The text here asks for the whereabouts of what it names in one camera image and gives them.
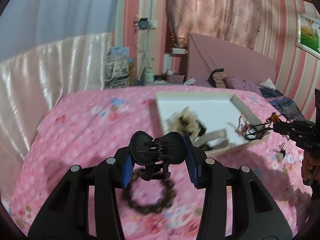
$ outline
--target white tray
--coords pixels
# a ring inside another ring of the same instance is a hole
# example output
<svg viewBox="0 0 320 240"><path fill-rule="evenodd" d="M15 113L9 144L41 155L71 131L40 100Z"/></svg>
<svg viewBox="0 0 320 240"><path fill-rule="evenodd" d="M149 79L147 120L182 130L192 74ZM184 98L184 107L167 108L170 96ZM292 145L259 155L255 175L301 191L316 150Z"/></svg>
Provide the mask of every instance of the white tray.
<svg viewBox="0 0 320 240"><path fill-rule="evenodd" d="M255 145L262 142L270 134L267 131L261 140L248 141L235 132L241 113L247 116L250 124L256 125L265 121L259 120L234 93L158 92L156 100L164 134L170 132L167 119L173 113L181 112L187 106L189 106L190 111L197 113L199 120L207 127L207 133L220 129L227 130L230 146L206 151L207 156L210 157Z"/></svg>

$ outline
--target green grass in picture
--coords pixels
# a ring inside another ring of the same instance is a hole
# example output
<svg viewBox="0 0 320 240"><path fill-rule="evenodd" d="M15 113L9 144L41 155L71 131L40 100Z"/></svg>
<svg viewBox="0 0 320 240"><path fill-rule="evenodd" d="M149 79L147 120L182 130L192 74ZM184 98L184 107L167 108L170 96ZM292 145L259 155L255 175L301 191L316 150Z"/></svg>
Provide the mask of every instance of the green grass in picture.
<svg viewBox="0 0 320 240"><path fill-rule="evenodd" d="M301 32L301 44L319 53L319 37L317 35L310 35L305 32Z"/></svg>

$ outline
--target hand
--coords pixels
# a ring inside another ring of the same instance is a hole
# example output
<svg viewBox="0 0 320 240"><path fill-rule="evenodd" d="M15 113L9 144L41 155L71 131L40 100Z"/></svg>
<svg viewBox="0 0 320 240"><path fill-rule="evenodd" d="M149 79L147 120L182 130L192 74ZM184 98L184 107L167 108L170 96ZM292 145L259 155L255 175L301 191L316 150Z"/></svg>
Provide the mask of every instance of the hand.
<svg viewBox="0 0 320 240"><path fill-rule="evenodd" d="M320 166L320 160L315 160L311 158L310 153L307 151L303 152L303 160L302 160L302 167L301 167L301 177L303 180L311 179L312 177L312 169L314 166ZM315 180L317 180L320 183L320 171L315 177Z"/></svg>

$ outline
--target framed picture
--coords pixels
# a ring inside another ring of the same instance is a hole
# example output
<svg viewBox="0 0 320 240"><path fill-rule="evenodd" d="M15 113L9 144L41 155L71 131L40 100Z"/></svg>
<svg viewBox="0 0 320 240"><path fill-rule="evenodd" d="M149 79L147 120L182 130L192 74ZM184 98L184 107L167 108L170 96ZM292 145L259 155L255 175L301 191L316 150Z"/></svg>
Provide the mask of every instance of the framed picture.
<svg viewBox="0 0 320 240"><path fill-rule="evenodd" d="M298 12L296 46L320 59L320 19Z"/></svg>

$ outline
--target silver screw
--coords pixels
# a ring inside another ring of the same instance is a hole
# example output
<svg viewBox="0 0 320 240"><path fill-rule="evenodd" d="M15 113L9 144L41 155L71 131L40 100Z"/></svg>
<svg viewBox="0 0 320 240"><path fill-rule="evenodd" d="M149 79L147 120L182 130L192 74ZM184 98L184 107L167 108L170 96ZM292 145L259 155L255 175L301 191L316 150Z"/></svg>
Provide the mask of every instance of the silver screw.
<svg viewBox="0 0 320 240"><path fill-rule="evenodd" d="M80 169L80 166L79 166L79 165L73 165L73 166L71 167L71 171L72 171L72 172L79 171L79 169Z"/></svg>
<svg viewBox="0 0 320 240"><path fill-rule="evenodd" d="M116 163L116 159L113 158L113 157L110 157L110 158L108 158L108 159L106 160L106 162L107 162L108 164L114 164L114 163Z"/></svg>
<svg viewBox="0 0 320 240"><path fill-rule="evenodd" d="M213 158L206 158L205 162L208 164L214 164L216 161Z"/></svg>
<svg viewBox="0 0 320 240"><path fill-rule="evenodd" d="M250 171L250 168L249 168L248 166L242 166L242 167L241 167L241 170L242 170L243 172L248 173L248 172Z"/></svg>

